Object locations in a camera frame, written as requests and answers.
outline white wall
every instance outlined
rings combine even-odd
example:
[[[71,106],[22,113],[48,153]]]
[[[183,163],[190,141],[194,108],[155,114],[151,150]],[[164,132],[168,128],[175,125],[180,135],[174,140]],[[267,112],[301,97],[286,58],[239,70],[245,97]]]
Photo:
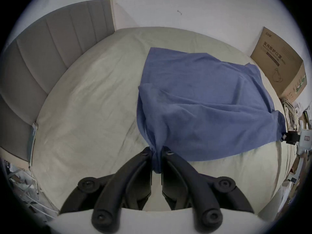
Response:
[[[86,0],[33,0],[8,42],[45,14],[81,1]],[[114,0],[114,11],[118,29],[166,26],[191,30],[224,41],[249,56],[265,26],[302,57],[308,85],[297,101],[303,107],[312,101],[311,58],[296,22],[279,0]]]

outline black clamp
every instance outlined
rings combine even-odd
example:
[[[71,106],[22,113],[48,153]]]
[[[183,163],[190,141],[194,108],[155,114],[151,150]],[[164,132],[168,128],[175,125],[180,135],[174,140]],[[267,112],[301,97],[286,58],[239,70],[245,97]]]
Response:
[[[288,131],[282,133],[282,135],[282,141],[286,141],[287,144],[295,145],[300,140],[300,135],[295,131]]]
[[[151,159],[152,152],[146,147],[115,174],[80,180],[60,214],[93,209],[92,225],[102,233],[116,232],[120,209],[142,210],[151,195]],[[199,232],[210,233],[220,227],[220,208],[253,213],[233,179],[199,174],[167,147],[162,150],[162,188],[171,210],[194,209]]]

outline clutter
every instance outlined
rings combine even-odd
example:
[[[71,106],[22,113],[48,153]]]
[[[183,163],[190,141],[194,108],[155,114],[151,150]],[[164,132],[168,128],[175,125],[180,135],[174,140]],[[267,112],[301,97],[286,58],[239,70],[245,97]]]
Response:
[[[298,132],[299,131],[299,119],[297,116],[296,109],[286,99],[282,99],[282,105],[285,111],[287,130]]]
[[[307,84],[301,57],[287,42],[265,27],[251,58],[281,99],[294,102]]]

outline wire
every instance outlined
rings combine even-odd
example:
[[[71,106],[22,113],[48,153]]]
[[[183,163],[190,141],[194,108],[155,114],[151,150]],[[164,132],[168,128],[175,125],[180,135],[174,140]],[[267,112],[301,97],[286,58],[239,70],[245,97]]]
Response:
[[[49,216],[49,217],[51,217],[51,218],[54,218],[54,219],[55,219],[55,217],[50,216],[49,214],[46,214],[46,213],[45,213],[45,212],[43,212],[43,211],[40,211],[38,208],[34,207],[33,205],[30,205],[30,206],[31,206],[32,208],[36,209],[37,211],[41,212],[42,214],[47,215],[47,216]]]
[[[45,205],[39,203],[38,201],[35,201],[33,198],[31,198],[31,197],[29,197],[29,198],[30,198],[32,201],[36,202],[38,205],[41,205],[42,207],[44,207],[44,208],[46,208],[46,209],[49,209],[50,211],[53,211],[53,212],[55,212],[55,213],[59,213],[58,211],[55,211],[55,210],[53,210],[53,209],[51,209],[51,208],[49,208],[49,207],[47,207],[47,206],[45,206]]]

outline bed sheet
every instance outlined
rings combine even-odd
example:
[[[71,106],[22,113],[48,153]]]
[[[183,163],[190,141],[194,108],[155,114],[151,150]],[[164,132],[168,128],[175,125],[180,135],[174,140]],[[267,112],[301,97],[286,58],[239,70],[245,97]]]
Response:
[[[115,173],[147,143],[136,123],[138,86],[150,47],[205,52],[221,61],[255,64],[238,49],[198,33],[142,27],[117,30],[84,53],[60,78],[37,119],[31,170],[51,202],[61,208],[78,181]],[[283,107],[263,72],[276,110]],[[295,159],[294,146],[280,141],[211,161],[191,162],[200,173],[228,176],[255,213],[270,201]],[[157,177],[144,210],[169,210],[160,203]]]

